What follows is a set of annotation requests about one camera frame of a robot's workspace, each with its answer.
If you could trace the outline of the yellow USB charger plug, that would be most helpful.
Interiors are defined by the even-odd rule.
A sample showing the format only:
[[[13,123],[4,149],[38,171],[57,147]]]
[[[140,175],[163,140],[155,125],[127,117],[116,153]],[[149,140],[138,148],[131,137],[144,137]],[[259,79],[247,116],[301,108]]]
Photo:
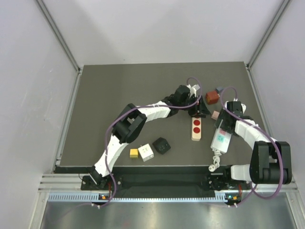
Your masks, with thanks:
[[[139,151],[138,149],[130,149],[130,158],[138,158],[139,157]]]

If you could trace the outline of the black adapter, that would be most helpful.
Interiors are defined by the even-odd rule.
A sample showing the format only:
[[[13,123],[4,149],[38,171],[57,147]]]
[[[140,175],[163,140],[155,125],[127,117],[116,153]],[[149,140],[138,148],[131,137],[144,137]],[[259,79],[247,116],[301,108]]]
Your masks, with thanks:
[[[164,155],[166,152],[168,152],[171,149],[170,144],[165,138],[159,137],[157,140],[155,140],[152,143],[155,150],[159,153]]]

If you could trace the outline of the white red power strip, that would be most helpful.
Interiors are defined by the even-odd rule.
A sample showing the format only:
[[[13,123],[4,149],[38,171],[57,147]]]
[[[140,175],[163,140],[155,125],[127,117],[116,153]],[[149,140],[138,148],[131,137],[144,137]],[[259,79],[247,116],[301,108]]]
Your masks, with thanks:
[[[202,138],[202,119],[192,117],[192,134],[191,139],[193,141],[200,141]]]

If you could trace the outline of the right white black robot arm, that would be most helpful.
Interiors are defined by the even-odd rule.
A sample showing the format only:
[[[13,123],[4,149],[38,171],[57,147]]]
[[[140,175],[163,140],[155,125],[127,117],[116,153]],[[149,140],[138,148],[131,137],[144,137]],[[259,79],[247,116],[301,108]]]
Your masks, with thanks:
[[[246,165],[232,165],[230,172],[222,177],[226,188],[235,188],[240,181],[255,184],[282,184],[292,181],[291,148],[285,141],[277,141],[244,115],[245,105],[240,101],[226,102],[216,120],[220,131],[215,135],[216,143],[225,143],[227,136],[241,137],[252,149],[251,161]]]

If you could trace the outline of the white multi-socket power strip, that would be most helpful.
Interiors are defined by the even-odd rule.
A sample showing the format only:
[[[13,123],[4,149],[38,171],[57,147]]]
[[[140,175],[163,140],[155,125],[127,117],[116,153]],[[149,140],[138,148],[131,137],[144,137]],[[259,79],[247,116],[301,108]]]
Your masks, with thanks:
[[[217,128],[211,143],[211,149],[223,154],[227,153],[232,134]]]

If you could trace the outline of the pink USB charger plug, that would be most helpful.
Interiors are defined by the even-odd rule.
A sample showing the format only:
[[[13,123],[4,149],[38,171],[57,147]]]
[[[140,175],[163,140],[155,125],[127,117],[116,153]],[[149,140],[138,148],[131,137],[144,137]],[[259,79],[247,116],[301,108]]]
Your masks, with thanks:
[[[219,117],[219,114],[220,114],[220,112],[214,111],[214,112],[212,113],[212,115],[211,115],[211,118],[212,118],[213,120],[217,120],[218,117]]]

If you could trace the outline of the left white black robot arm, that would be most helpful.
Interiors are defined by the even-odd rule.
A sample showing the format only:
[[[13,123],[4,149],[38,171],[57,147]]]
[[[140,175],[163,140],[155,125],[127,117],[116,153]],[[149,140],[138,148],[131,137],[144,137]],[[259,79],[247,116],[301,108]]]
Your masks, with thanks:
[[[106,130],[104,152],[89,171],[91,183],[97,189],[105,188],[116,160],[125,147],[136,140],[144,125],[174,116],[180,110],[187,111],[190,117],[204,118],[211,114],[203,101],[199,84],[180,85],[173,94],[154,104],[128,104]]]

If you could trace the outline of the red koi fish adapter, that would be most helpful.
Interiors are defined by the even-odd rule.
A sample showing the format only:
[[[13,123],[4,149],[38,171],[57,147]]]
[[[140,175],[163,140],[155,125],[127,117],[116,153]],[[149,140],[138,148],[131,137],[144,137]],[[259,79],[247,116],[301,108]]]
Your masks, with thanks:
[[[219,98],[220,98],[220,96],[219,96],[218,92],[215,90],[207,92],[205,95],[205,100],[208,105],[217,103]]]

